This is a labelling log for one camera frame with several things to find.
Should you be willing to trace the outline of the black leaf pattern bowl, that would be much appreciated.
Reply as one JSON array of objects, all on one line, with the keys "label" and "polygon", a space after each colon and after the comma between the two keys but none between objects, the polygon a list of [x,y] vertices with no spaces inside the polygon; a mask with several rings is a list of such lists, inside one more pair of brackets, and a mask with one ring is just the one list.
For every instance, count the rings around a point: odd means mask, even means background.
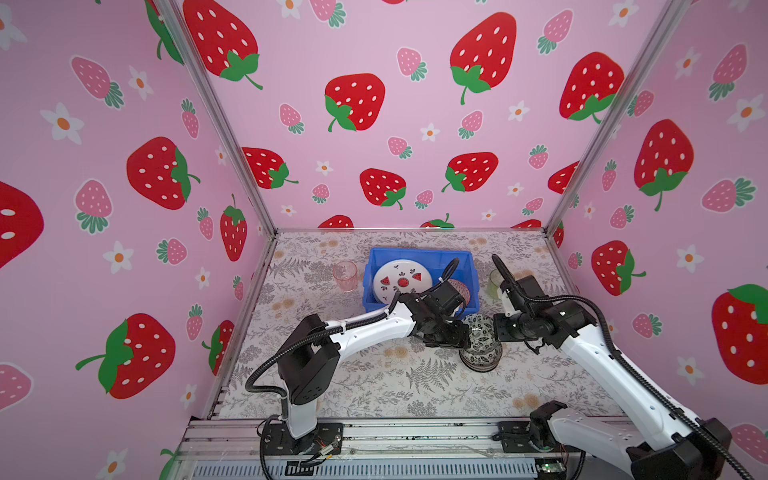
[{"label": "black leaf pattern bowl", "polygon": [[463,322],[469,328],[469,346],[459,351],[460,359],[470,370],[491,372],[503,356],[502,344],[495,336],[493,319],[477,313],[466,316]]}]

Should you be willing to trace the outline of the red patterned bowl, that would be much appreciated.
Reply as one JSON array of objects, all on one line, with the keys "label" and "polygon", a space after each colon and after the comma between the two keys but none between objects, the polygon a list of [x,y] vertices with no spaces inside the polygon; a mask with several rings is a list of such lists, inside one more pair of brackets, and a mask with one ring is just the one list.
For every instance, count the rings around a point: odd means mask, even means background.
[{"label": "red patterned bowl", "polygon": [[466,307],[469,307],[469,304],[471,302],[471,292],[469,288],[461,281],[450,279],[449,283],[454,287],[454,289],[462,296],[464,300],[464,304]]}]

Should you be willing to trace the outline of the white watermelon plate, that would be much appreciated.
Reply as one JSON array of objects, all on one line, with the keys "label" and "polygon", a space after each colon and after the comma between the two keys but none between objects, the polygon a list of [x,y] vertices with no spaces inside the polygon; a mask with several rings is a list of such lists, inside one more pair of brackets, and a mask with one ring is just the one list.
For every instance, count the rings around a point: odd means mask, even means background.
[{"label": "white watermelon plate", "polygon": [[433,286],[431,273],[414,260],[392,260],[373,276],[372,293],[379,303],[389,304],[396,293],[418,294]]}]

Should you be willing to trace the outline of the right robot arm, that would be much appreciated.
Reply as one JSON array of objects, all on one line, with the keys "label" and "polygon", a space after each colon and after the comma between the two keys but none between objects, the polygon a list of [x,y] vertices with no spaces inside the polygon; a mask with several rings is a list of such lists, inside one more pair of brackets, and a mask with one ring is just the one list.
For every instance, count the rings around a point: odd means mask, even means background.
[{"label": "right robot arm", "polygon": [[529,417],[534,448],[572,446],[635,479],[717,479],[724,465],[736,463],[730,431],[716,418],[698,418],[636,367],[614,344],[594,302],[548,296],[532,276],[504,275],[500,290],[505,311],[493,318],[497,340],[522,342],[533,352],[557,349],[589,373],[633,424],[620,429],[550,401]]}]

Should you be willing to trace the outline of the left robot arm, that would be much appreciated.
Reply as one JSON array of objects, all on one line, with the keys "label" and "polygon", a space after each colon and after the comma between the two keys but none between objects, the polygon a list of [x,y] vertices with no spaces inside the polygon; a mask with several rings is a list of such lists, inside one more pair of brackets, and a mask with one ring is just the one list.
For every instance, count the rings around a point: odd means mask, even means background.
[{"label": "left robot arm", "polygon": [[351,355],[407,337],[429,348],[469,346],[469,327],[458,317],[465,307],[458,290],[442,281],[424,293],[397,294],[383,308],[357,317],[303,319],[278,350],[278,374],[287,390],[283,421],[291,437],[298,440],[315,431],[317,401]]}]

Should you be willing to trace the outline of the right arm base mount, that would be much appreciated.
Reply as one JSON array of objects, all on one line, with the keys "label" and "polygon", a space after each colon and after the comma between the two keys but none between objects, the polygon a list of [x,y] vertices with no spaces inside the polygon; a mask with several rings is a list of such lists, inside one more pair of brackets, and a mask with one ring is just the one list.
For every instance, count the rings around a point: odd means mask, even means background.
[{"label": "right arm base mount", "polygon": [[579,452],[576,447],[558,443],[553,438],[541,434],[536,428],[530,426],[529,421],[501,421],[497,424],[497,431],[491,436],[491,439],[500,442],[505,453]]}]

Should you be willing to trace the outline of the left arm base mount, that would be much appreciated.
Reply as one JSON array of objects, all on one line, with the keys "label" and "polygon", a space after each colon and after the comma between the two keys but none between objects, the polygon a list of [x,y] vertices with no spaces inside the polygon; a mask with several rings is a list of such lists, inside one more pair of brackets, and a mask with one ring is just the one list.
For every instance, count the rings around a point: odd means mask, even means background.
[{"label": "left arm base mount", "polygon": [[318,423],[314,430],[300,437],[291,436],[287,423],[271,422],[265,426],[261,435],[261,445],[267,456],[320,455],[329,448],[327,454],[341,452],[344,433],[343,423]]}]

